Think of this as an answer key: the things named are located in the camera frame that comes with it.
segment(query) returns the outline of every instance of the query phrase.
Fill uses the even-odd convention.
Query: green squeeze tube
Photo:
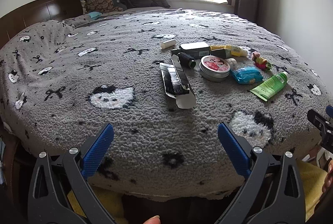
[[[256,88],[250,90],[250,92],[254,93],[262,100],[267,101],[284,88],[288,79],[289,74],[287,72],[276,74],[262,84],[258,85]]]

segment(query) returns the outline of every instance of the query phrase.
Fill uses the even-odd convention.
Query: black thread spool
[[[196,65],[196,62],[194,58],[191,55],[188,55],[184,52],[180,52],[177,54],[179,58],[179,62],[182,66],[185,66],[187,68],[194,68]]]

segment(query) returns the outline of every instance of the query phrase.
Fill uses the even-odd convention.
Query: toy on window sill
[[[272,65],[270,62],[267,61],[267,59],[264,59],[263,57],[260,57],[260,53],[257,51],[252,52],[252,61],[254,61],[255,66],[260,68],[261,70],[271,70]]]

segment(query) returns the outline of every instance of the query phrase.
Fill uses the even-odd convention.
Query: bed
[[[263,102],[232,77],[204,79],[185,69],[196,105],[179,109],[166,96],[159,63],[170,63],[160,43],[230,44],[257,50],[272,63],[264,78],[286,71],[286,87]],[[0,114],[24,148],[59,154],[80,146],[105,123],[114,141],[90,183],[165,201],[197,196],[222,199],[242,183],[217,138],[226,121],[236,134],[270,153],[307,153],[319,133],[306,119],[324,114],[332,96],[317,73],[277,35],[233,14],[159,7],[58,16],[25,26],[0,50]]]

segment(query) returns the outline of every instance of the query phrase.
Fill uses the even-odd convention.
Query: headboard
[[[0,18],[0,48],[30,25],[82,14],[80,0],[36,0],[25,4]]]

